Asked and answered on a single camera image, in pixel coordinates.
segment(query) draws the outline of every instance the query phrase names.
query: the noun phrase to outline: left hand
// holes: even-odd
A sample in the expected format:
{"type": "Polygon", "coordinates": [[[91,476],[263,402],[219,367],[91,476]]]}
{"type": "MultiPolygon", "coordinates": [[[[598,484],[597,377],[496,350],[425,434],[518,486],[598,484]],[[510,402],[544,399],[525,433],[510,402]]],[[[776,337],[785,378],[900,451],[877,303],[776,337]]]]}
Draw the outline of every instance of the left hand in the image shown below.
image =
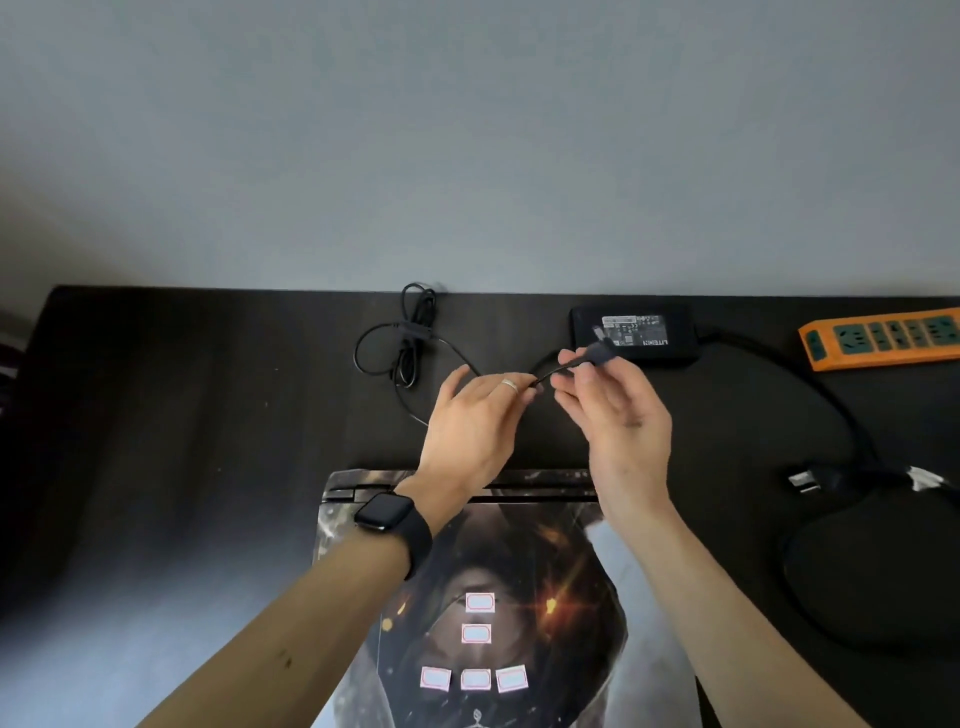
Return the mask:
{"type": "Polygon", "coordinates": [[[467,365],[460,367],[441,385],[417,474],[396,489],[414,499],[428,522],[433,517],[434,532],[443,525],[439,521],[459,513],[500,473],[514,452],[520,416],[537,395],[530,388],[537,378],[517,372],[478,376],[458,393],[457,386],[468,371],[467,365]]]}

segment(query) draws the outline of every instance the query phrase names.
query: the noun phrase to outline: adapter label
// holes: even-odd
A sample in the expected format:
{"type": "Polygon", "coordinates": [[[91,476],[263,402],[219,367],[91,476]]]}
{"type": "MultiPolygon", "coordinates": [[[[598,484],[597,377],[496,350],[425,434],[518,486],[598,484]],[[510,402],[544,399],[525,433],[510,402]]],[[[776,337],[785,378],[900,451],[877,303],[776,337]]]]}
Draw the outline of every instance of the adapter label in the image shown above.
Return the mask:
{"type": "Polygon", "coordinates": [[[603,330],[618,347],[665,347],[666,322],[662,316],[604,316],[603,330]]]}

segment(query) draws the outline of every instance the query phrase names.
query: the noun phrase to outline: watch strap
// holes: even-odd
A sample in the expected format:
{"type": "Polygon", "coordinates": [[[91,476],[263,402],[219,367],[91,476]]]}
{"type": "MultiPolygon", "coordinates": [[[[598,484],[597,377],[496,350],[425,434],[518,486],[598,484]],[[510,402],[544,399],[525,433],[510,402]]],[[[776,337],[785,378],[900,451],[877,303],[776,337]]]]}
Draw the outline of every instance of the watch strap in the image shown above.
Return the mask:
{"type": "Polygon", "coordinates": [[[430,555],[430,548],[433,546],[433,534],[430,532],[430,526],[420,515],[417,505],[410,509],[403,520],[396,525],[391,533],[396,533],[407,544],[407,550],[410,552],[410,570],[404,577],[404,581],[409,581],[426,561],[430,555]]]}

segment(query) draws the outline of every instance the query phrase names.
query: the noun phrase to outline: hand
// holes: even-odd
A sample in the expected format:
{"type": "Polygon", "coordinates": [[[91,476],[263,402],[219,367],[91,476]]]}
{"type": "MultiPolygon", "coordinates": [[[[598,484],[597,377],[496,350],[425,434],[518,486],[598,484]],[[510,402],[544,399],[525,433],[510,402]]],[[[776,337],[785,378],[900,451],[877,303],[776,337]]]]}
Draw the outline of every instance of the hand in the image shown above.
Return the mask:
{"type": "MultiPolygon", "coordinates": [[[[564,349],[558,361],[584,351],[564,349]]],[[[669,505],[670,413],[643,372],[617,357],[600,368],[581,364],[573,378],[555,374],[550,383],[589,442],[593,486],[613,528],[622,533],[633,516],[669,505]]]]}
{"type": "Polygon", "coordinates": [[[503,470],[520,416],[537,394],[529,388],[537,378],[516,372],[478,376],[457,393],[468,371],[460,367],[441,385],[417,474],[396,489],[414,499],[434,533],[503,470]]]}

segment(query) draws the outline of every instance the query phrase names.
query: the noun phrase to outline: watch face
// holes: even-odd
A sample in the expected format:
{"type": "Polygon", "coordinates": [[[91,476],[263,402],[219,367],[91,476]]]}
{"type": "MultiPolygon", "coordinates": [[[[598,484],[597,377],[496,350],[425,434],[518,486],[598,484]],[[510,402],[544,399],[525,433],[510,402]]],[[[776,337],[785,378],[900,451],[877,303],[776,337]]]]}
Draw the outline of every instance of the watch face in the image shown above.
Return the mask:
{"type": "Polygon", "coordinates": [[[367,528],[389,531],[413,510],[414,501],[393,493],[380,493],[372,497],[367,504],[356,512],[353,521],[367,528]]]}

